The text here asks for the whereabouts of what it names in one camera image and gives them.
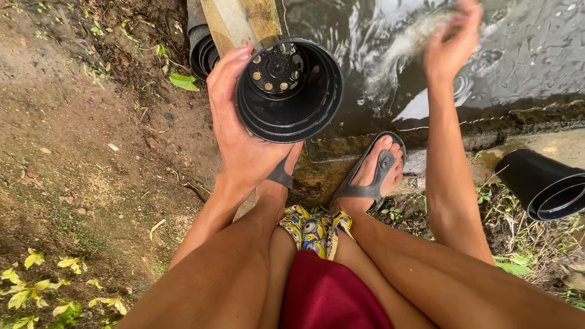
minion print shorts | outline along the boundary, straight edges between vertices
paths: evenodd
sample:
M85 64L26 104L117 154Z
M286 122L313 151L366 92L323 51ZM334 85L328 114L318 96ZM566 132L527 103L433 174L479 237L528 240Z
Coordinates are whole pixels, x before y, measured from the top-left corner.
M278 222L292 236L297 250L313 250L322 259L333 260L337 250L339 229L349 237L352 219L343 211L331 215L309 215L300 205L284 210Z

flip-flop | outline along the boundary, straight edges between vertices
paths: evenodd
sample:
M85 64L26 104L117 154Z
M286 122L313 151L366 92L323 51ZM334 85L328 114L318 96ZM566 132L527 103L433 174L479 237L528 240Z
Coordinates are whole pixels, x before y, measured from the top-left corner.
M374 199L374 204L370 209L372 210L379 210L382 206L384 201L384 196L380 194L380 187L382 187L382 182L386 178L386 175L392 168L394 164L394 155L389 150L384 150L380 152L378 156L378 165L376 166L376 173L374 174L374 180L372 184L369 186L357 186L351 185L352 180L355 178L357 171L362 166L362 163L366 159L374 148L374 144L382 137L389 135L392 137L392 143L397 143L400 145L400 150L402 151L402 162L406 162L406 148L404 147L404 142L400 137L398 137L395 133L385 131L381 132L374 138L370 146L366 149L360 160L356 163L356 165L352 168L352 171L349 172L347 177L345 177L344 181L341 183L335 194L333 195L333 199L331 199L331 203L329 204L329 208L333 206L333 202L338 197L365 197L365 198L372 198Z
M291 154L291 151L288 151L288 154L284 157L284 159L277 164L276 168L266 177L267 180L275 181L278 184L284 185L284 187L292 190L293 188L293 177L284 170L284 165L287 163L288 156Z

foot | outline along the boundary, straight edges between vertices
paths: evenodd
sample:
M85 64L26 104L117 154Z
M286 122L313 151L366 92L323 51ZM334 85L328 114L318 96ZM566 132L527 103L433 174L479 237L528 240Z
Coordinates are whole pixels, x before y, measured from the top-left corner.
M384 181L382 182L382 186L380 187L380 194L382 196L386 196L390 193L393 189L395 189L398 184L402 181L402 151L400 151L400 145L397 143L392 143L392 137L384 136L376 141L374 147L372 148L370 154L366 156L362 166L357 171L356 176L353 178L351 185L356 186L369 186L374 181L374 175L376 173L376 166L378 164L378 157L380 153L384 150L390 150L394 155L394 164ZM333 207L331 208L332 213L336 213L338 211L345 211L347 212L348 209L352 210L359 210L366 212L371 205L374 203L372 198L365 198L365 197L339 197L333 203Z
M294 166L297 164L298 157L301 154L302 143L303 142L298 142L293 145L291 153L288 155L287 161L284 164L284 171L291 176L293 175L292 173L294 171ZM256 187L256 203L265 197L275 197L278 202L284 204L287 196L288 188L272 180L265 179L260 185L258 185L258 187Z

hand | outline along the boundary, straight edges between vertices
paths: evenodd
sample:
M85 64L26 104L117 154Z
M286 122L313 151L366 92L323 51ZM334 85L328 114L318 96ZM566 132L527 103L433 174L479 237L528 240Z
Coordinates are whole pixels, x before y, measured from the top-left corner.
M234 103L236 82L251 58L247 44L230 50L207 78L214 133L222 154L223 169L216 180L229 190L247 196L291 150L292 144L276 144L250 136Z
M464 13L453 16L448 25L437 26L426 47L425 74L429 85L453 83L463 63L477 47L478 28L481 23L482 9L476 0L460 0L459 8ZM458 32L444 41L453 28Z

